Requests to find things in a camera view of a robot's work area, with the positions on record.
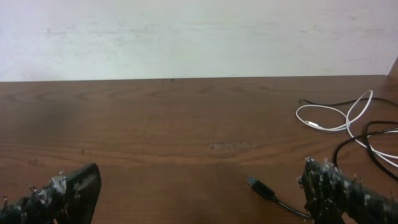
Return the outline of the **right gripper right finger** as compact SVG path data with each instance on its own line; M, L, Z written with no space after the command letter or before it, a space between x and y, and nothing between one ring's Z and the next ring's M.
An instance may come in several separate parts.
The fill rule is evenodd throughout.
M347 214L356 223L397 224L397 202L349 179L331 163L307 157L298 180L305 193L305 209L314 223L344 223Z

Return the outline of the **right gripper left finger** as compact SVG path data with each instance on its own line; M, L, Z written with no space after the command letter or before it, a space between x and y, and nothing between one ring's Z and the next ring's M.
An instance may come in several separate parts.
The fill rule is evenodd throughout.
M4 198L1 207L1 223L90 224L101 191L100 170L90 163L69 175L59 174L49 184L9 203Z

